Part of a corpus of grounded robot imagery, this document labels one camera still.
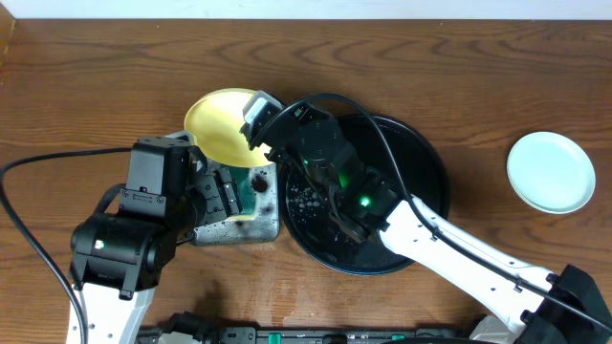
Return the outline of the green and yellow sponge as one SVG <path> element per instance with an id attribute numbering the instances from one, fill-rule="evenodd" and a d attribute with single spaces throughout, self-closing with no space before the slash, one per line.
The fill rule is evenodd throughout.
<path id="1" fill-rule="evenodd" d="M 237 196 L 242 210 L 235 215 L 236 220 L 249 220 L 255 215 L 256 197 L 251 187 L 251 171 L 249 168 L 229 166 L 229 172 L 237 185 Z"/>

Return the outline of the light green plate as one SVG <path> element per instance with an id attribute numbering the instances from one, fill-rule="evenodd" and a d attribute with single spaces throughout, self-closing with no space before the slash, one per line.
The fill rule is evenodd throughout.
<path id="1" fill-rule="evenodd" d="M 533 132 L 511 148 L 506 172 L 516 195 L 546 213 L 567 214 L 591 200 L 597 177 L 587 153 L 553 132 Z"/>

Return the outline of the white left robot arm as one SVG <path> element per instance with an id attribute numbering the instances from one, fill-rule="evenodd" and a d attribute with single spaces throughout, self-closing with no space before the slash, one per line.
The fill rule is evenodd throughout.
<path id="1" fill-rule="evenodd" d="M 187 140 L 138 139 L 127 181 L 78 225 L 71 239 L 72 306 L 68 342 L 84 330 L 90 343 L 132 343 L 178 242 L 198 226 L 220 223 L 242 210 L 226 168 L 209 171 L 207 158 Z"/>

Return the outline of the yellow plate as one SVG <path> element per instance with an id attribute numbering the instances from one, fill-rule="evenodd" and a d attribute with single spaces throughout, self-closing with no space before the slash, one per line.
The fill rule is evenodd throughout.
<path id="1" fill-rule="evenodd" d="M 227 88 L 201 97 L 187 111 L 185 129 L 204 155 L 225 165 L 243 168 L 271 164 L 265 157 L 270 147 L 249 149 L 240 129 L 245 124 L 243 109 L 255 91 Z"/>

